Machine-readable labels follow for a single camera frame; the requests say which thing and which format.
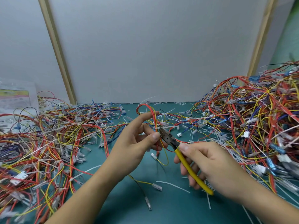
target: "pliers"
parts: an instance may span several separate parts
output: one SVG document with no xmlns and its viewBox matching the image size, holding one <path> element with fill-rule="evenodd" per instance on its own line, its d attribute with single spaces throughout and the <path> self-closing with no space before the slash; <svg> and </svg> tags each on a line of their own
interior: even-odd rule
<svg viewBox="0 0 299 224">
<path fill-rule="evenodd" d="M 178 147 L 180 145 L 180 143 L 175 139 L 174 136 L 172 136 L 172 134 L 169 131 L 164 130 L 162 127 L 160 127 L 160 135 L 161 138 L 167 143 L 169 144 L 173 149 L 174 152 L 176 153 L 176 155 L 178 156 L 178 158 L 180 159 L 181 163 L 184 165 L 184 167 L 187 169 L 188 173 L 191 175 L 191 177 L 193 177 L 195 179 L 195 181 L 197 182 L 197 184 L 199 184 L 199 186 L 205 190 L 209 195 L 214 195 L 213 190 L 211 190 L 198 176 L 196 173 L 194 173 L 194 171 L 192 170 L 192 168 L 190 167 L 190 165 L 188 164 L 188 162 L 186 161 L 185 157 L 183 156 L 183 154 L 181 153 L 180 150 L 178 150 Z"/>
</svg>

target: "person's right hand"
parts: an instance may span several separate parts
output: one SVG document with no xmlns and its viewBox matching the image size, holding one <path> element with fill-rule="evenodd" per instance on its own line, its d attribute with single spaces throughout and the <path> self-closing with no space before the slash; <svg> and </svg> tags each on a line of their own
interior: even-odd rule
<svg viewBox="0 0 299 224">
<path fill-rule="evenodd" d="M 194 144 L 181 143 L 179 150 L 187 158 L 195 173 L 201 170 L 199 178 L 207 179 L 209 183 L 222 195 L 236 202 L 241 202 L 243 194 L 254 187 L 257 182 L 250 177 L 241 166 L 217 143 L 201 142 Z M 181 164 L 181 174 L 188 174 L 187 169 Z M 189 185 L 200 189 L 196 181 L 188 175 Z"/>
</svg>

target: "yellow pliers handle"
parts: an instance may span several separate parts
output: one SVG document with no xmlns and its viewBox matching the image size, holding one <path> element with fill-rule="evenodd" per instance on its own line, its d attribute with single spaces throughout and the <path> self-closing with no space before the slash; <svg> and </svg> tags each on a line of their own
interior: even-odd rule
<svg viewBox="0 0 299 224">
<path fill-rule="evenodd" d="M 198 176 L 196 173 L 194 173 L 194 171 L 192 170 L 192 168 L 190 167 L 190 165 L 187 163 L 185 157 L 183 156 L 183 154 L 181 153 L 180 150 L 178 150 L 178 148 L 176 150 L 174 150 L 174 152 L 176 153 L 176 155 L 178 156 L 178 158 L 180 159 L 181 163 L 184 165 L 184 167 L 187 169 L 188 173 L 191 175 L 192 178 L 195 179 L 195 181 L 197 182 L 197 184 L 199 184 L 199 186 L 206 191 L 209 195 L 213 196 L 214 192 L 213 190 L 211 190 Z"/>
</svg>

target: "hand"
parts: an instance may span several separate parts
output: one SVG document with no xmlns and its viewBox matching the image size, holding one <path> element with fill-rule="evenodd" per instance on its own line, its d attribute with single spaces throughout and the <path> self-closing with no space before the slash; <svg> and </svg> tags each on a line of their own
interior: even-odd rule
<svg viewBox="0 0 299 224">
<path fill-rule="evenodd" d="M 161 151 L 160 133 L 154 132 L 144 121 L 152 118 L 150 112 L 139 115 L 125 127 L 118 137 L 107 160 L 101 168 L 107 168 L 109 173 L 121 181 L 140 164 L 148 148 Z"/>
<path fill-rule="evenodd" d="M 217 143 L 201 142 L 194 144 L 181 143 L 180 151 L 187 158 L 192 169 L 199 174 L 201 180 L 207 179 L 209 183 L 222 195 L 236 202 L 240 202 L 244 192 L 254 187 L 257 182 L 250 177 L 241 166 Z M 181 174 L 188 174 L 187 169 L 181 164 Z M 188 175 L 189 185 L 195 189 L 200 189 L 196 181 Z"/>
</svg>

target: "human arm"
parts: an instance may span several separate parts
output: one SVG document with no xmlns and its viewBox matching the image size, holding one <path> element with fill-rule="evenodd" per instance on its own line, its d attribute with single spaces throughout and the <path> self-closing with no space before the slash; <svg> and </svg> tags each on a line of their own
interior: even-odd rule
<svg viewBox="0 0 299 224">
<path fill-rule="evenodd" d="M 93 223 L 96 215 L 114 186 L 131 173 L 141 162 L 146 150 L 162 150 L 157 142 L 159 132 L 154 132 L 144 121 L 150 112 L 134 119 L 120 134 L 110 155 L 99 170 L 46 222 Z"/>
<path fill-rule="evenodd" d="M 242 204 L 265 223 L 298 223 L 299 210 L 276 196 L 250 177 L 241 166 L 214 142 L 194 144 L 181 143 L 181 152 L 187 157 L 195 173 L 201 170 L 199 178 L 207 179 L 222 195 Z M 181 164 L 181 174 L 188 174 Z M 196 181 L 188 175 L 189 185 L 200 189 Z"/>
</svg>

